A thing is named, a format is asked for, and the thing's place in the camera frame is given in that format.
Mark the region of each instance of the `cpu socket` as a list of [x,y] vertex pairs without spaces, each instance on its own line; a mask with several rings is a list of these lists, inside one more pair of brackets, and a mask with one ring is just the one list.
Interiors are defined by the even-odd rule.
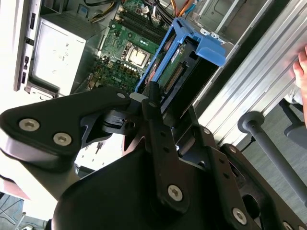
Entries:
[[124,59],[132,65],[143,69],[147,64],[149,57],[150,54],[148,52],[132,44],[131,42],[128,42],[122,53],[121,59]]

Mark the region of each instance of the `chair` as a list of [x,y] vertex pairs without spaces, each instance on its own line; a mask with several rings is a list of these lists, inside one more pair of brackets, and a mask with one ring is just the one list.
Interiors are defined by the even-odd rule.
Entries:
[[[285,99],[282,99],[279,102],[279,106],[283,109],[284,113],[292,123],[292,125],[284,131],[284,134],[294,143],[307,150],[307,129],[305,123],[297,117],[294,111],[290,108],[290,104]],[[303,107],[300,104],[293,104],[292,106],[300,112],[303,112]]]

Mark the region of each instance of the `motherboard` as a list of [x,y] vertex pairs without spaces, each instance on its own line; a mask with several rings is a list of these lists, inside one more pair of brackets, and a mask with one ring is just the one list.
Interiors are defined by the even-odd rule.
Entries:
[[88,89],[115,86],[131,93],[162,42],[168,25],[140,0],[122,3],[109,24]]

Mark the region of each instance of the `floor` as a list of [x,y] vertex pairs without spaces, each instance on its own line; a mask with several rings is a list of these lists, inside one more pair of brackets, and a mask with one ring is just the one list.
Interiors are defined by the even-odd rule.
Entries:
[[[20,199],[9,195],[4,195],[4,197],[0,200],[0,209],[0,213],[2,213],[2,211],[5,212],[0,215],[0,229],[13,230],[14,224],[22,216]],[[33,230],[43,230],[45,229],[45,225],[46,221],[26,216],[18,229],[23,230],[27,226],[32,226],[34,227]]]
[[[303,120],[303,114],[301,112],[298,112],[296,109],[293,109],[293,111]],[[262,128],[267,132],[268,136],[282,152],[303,182],[307,184],[307,150],[296,145],[283,134],[284,130],[290,125],[291,123],[283,113],[282,109],[277,106],[266,116]],[[249,141],[250,136],[247,136],[241,143],[239,143],[238,148],[240,150],[243,149]],[[288,182],[279,173],[275,165],[269,160],[257,142],[251,144],[243,154],[288,204],[288,206],[302,219],[304,223],[307,223],[307,208],[300,201]]]

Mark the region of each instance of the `silver screw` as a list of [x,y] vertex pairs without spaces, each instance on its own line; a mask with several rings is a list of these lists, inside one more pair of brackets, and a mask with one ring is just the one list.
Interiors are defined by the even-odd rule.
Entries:
[[71,136],[67,133],[57,133],[53,136],[53,141],[58,145],[67,146],[71,143]]
[[156,108],[157,106],[155,105],[155,103],[153,103],[153,102],[149,102],[148,103],[150,106],[152,106],[153,108]]
[[120,98],[122,98],[122,99],[126,98],[126,96],[123,95],[122,93],[117,93],[117,96],[120,97]]
[[175,201],[181,201],[183,198],[182,191],[176,185],[171,184],[168,189],[169,196]]
[[247,224],[248,220],[246,219],[246,216],[240,209],[235,207],[234,209],[232,209],[232,214],[240,224],[243,225]]
[[39,127],[40,127],[39,122],[34,119],[26,118],[19,122],[19,128],[21,128],[24,131],[33,132],[38,130]]
[[210,131],[209,131],[207,128],[203,128],[203,131],[204,131],[206,134],[210,134]]
[[229,149],[230,149],[232,152],[236,153],[236,149],[235,149],[234,147],[229,146]]
[[283,222],[283,225],[287,230],[293,230],[292,227],[286,221]]

